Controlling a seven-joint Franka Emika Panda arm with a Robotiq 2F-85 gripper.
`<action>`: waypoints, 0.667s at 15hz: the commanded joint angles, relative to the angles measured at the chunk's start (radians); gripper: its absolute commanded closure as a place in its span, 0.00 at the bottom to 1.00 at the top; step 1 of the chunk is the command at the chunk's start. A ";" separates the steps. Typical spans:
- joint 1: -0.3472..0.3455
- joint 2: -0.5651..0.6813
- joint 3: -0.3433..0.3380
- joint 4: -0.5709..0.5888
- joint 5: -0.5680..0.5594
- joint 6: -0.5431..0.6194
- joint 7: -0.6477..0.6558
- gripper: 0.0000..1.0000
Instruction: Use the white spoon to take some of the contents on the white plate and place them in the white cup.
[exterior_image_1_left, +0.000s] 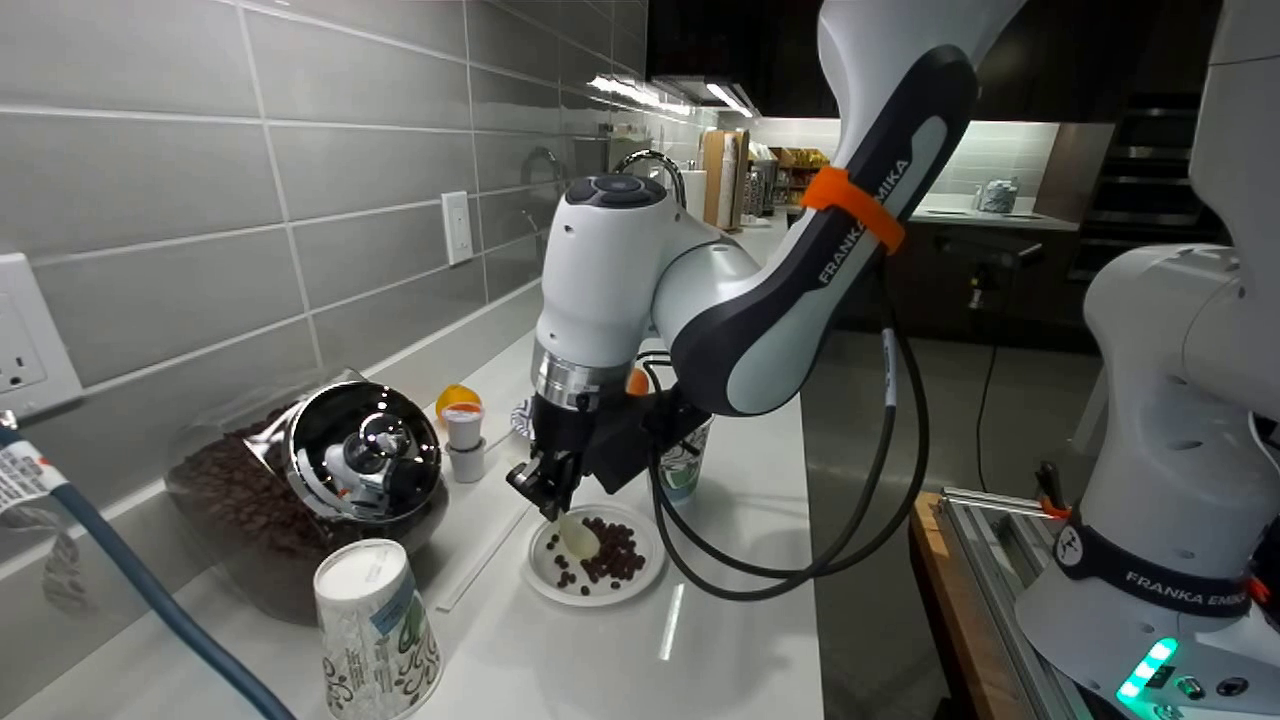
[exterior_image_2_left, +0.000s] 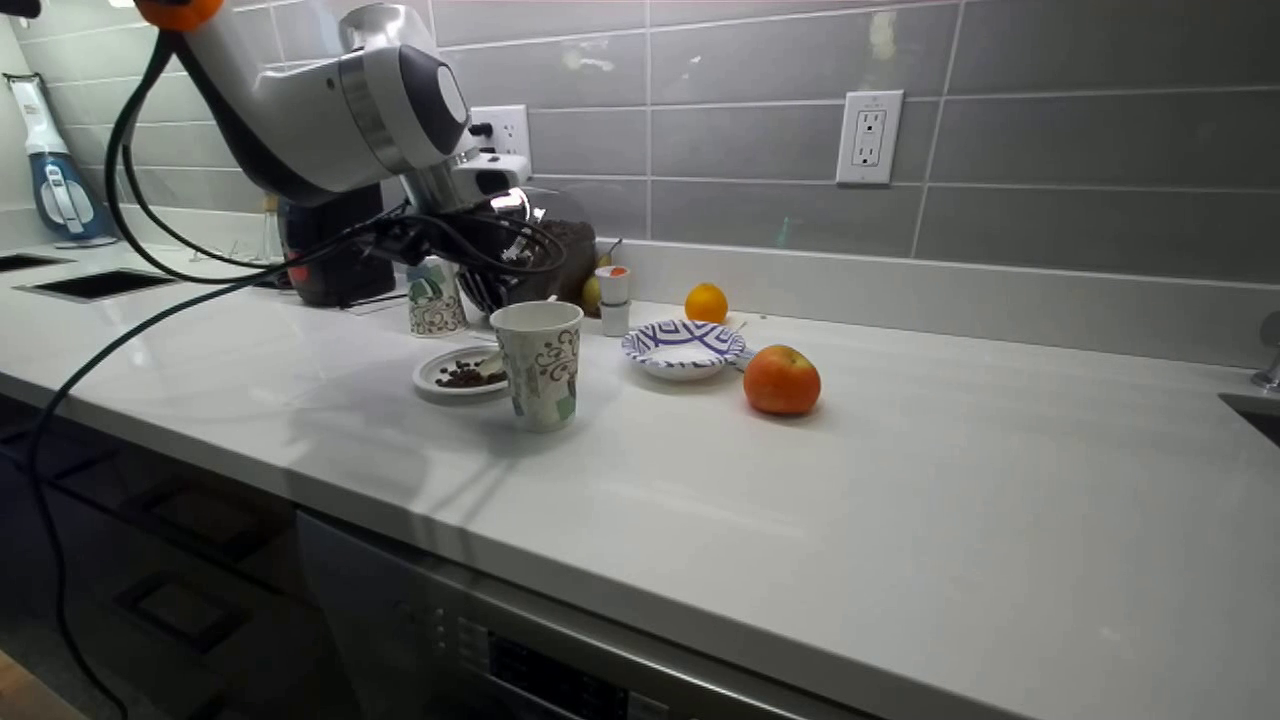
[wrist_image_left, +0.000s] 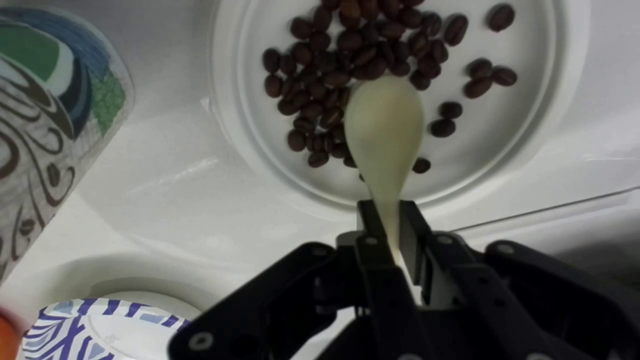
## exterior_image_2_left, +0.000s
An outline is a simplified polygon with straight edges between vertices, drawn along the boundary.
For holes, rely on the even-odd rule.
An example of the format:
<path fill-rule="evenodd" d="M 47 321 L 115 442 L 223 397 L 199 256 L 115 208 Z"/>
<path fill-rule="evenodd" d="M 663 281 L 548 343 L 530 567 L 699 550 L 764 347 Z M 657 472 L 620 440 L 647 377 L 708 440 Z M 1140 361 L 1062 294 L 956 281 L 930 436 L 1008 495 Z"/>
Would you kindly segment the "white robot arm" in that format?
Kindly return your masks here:
<path fill-rule="evenodd" d="M 404 3 L 302 3 L 300 59 L 269 54 L 261 36 L 274 14 L 236 14 L 232 0 L 132 3 L 154 43 L 110 123 L 106 201 L 134 183 L 134 117 L 178 65 L 236 167 L 273 201 L 279 256 L 252 264 L 248 283 L 352 306 L 392 292 L 396 267 L 443 256 L 460 292 L 494 313 L 586 281 L 591 230 L 545 219 L 524 159 L 474 134 L 451 65 L 399 36 Z"/>

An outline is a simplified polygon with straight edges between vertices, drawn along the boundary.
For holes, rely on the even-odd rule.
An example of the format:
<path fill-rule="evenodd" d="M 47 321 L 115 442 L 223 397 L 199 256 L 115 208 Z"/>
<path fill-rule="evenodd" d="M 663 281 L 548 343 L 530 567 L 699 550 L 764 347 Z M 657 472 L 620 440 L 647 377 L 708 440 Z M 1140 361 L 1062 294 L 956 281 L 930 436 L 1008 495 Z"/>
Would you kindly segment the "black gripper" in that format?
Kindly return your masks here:
<path fill-rule="evenodd" d="M 470 151 L 451 173 L 443 224 L 460 239 L 464 292 L 480 313 L 561 292 L 565 253 L 541 230 L 545 208 L 524 191 L 528 162 Z"/>

